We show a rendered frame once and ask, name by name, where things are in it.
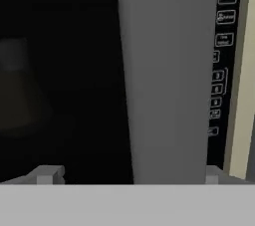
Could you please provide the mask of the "black glass microwave door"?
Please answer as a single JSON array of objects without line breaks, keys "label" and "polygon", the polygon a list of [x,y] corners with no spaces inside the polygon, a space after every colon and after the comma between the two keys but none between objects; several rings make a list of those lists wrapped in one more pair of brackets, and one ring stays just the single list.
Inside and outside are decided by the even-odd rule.
[{"label": "black glass microwave door", "polygon": [[119,0],[0,0],[0,182],[133,182]]}]

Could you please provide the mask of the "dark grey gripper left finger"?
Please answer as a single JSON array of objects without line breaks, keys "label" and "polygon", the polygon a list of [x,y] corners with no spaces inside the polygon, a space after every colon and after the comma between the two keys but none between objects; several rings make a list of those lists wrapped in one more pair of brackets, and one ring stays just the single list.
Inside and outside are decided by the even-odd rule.
[{"label": "dark grey gripper left finger", "polygon": [[65,167],[63,165],[40,165],[27,175],[2,182],[2,184],[64,184]]}]

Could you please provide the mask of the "black microwave oven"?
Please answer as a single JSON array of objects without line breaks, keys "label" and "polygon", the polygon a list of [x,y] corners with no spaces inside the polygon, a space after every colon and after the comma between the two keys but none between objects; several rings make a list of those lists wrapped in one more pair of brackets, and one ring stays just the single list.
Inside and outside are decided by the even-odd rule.
[{"label": "black microwave oven", "polygon": [[207,164],[223,168],[240,0],[217,0]]}]

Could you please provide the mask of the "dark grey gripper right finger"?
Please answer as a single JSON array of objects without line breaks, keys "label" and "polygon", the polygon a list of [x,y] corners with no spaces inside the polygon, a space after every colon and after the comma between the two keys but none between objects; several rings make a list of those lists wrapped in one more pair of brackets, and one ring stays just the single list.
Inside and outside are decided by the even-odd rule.
[{"label": "dark grey gripper right finger", "polygon": [[220,184],[220,185],[240,185],[249,184],[249,181],[240,179],[235,176],[230,176],[215,165],[206,166],[206,184]]}]

